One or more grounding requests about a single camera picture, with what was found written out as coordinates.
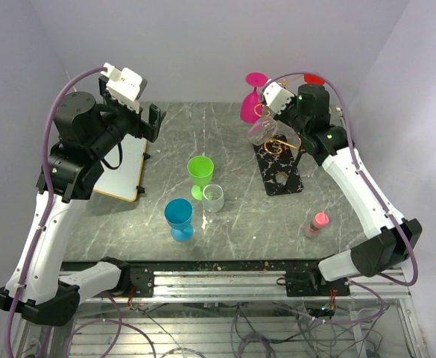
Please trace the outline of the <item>green wine glass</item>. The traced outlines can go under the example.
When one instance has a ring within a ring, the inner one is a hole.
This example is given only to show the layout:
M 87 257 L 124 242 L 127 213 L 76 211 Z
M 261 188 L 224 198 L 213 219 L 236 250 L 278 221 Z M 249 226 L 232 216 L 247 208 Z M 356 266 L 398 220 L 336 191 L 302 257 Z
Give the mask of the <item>green wine glass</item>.
M 192 197 L 198 201 L 202 200 L 203 189 L 211 183 L 214 163 L 207 156 L 195 156 L 187 163 L 189 177 L 192 180 Z

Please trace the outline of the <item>magenta wine glass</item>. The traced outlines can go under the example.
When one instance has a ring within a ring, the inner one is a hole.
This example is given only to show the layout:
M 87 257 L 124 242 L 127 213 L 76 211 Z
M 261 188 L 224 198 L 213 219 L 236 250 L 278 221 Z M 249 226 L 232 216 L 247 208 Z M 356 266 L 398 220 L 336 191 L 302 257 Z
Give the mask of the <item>magenta wine glass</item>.
M 260 104 L 258 89 L 268 82 L 268 77 L 261 72 L 251 72 L 246 75 L 245 82 L 253 90 L 244 98 L 241 103 L 240 118 L 243 122 L 253 125 L 261 116 L 262 111 L 257 110 Z

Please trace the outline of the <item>red wine glass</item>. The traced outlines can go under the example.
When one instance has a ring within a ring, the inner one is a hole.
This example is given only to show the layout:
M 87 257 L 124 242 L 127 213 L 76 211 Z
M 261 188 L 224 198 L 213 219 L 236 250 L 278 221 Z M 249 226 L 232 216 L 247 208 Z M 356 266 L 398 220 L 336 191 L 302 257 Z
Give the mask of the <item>red wine glass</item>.
M 326 82 L 324 79 L 322 79 L 320 76 L 318 75 L 312 75 L 309 73 L 306 73 L 303 76 L 303 80 L 305 84 L 316 84 L 316 85 L 321 85 L 323 86 Z

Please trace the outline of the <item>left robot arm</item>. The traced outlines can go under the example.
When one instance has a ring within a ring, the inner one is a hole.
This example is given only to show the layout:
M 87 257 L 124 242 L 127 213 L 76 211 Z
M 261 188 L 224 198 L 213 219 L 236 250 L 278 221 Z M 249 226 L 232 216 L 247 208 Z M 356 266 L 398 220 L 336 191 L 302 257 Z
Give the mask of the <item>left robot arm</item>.
M 53 115 L 59 141 L 47 154 L 52 188 L 40 175 L 31 231 L 15 272 L 0 287 L 0 310 L 38 325 L 63 326 L 84 301 L 102 292 L 122 296 L 132 286 L 130 265 L 111 257 L 59 275 L 73 228 L 108 168 L 104 158 L 127 135 L 154 142 L 166 115 L 152 104 L 144 122 L 141 108 L 130 109 L 108 93 L 102 97 L 98 103 L 87 92 L 71 92 L 60 101 Z

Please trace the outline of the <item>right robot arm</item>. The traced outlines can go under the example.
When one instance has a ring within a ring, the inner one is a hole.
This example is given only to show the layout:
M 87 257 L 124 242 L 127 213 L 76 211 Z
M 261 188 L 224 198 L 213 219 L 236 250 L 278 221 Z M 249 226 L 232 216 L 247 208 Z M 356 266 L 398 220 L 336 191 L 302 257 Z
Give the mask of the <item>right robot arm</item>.
M 349 138 L 347 131 L 330 122 L 329 93 L 319 84 L 304 84 L 298 93 L 279 89 L 267 95 L 276 118 L 300 137 L 302 148 L 337 183 L 363 227 L 366 241 L 321 260 L 307 278 L 316 295 L 326 294 L 334 280 L 362 275 L 383 275 L 386 269 L 410 260 L 412 286 L 418 278 L 414 256 L 423 229 L 417 219 L 407 219 L 382 194 Z

